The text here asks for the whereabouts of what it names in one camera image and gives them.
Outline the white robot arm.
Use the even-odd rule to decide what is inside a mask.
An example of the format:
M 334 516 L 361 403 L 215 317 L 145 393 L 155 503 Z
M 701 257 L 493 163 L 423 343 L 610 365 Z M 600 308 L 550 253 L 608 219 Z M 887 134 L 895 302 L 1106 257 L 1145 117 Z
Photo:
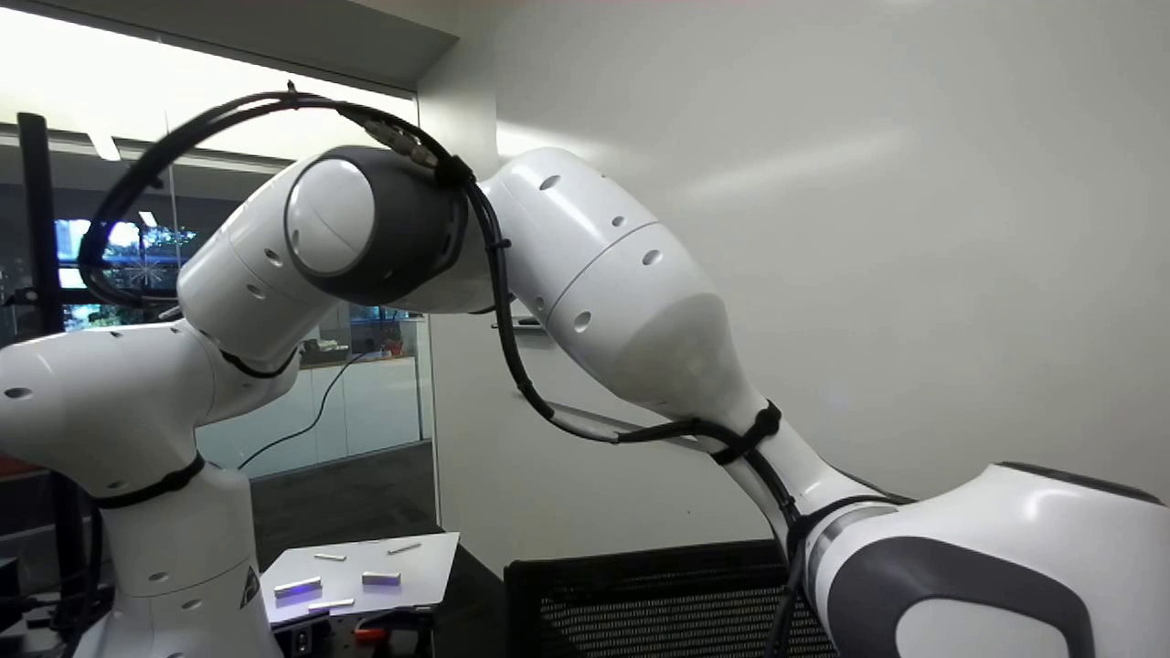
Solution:
M 1164 502 L 1020 462 L 923 502 L 868 486 L 744 374 L 719 291 L 616 179 L 562 150 L 476 179 L 374 146 L 246 198 L 184 264 L 175 317 L 0 351 L 0 447 L 73 477 L 115 547 L 71 658 L 272 658 L 248 484 L 196 436 L 284 393 L 339 300 L 532 308 L 758 502 L 839 658 L 1170 658 Z

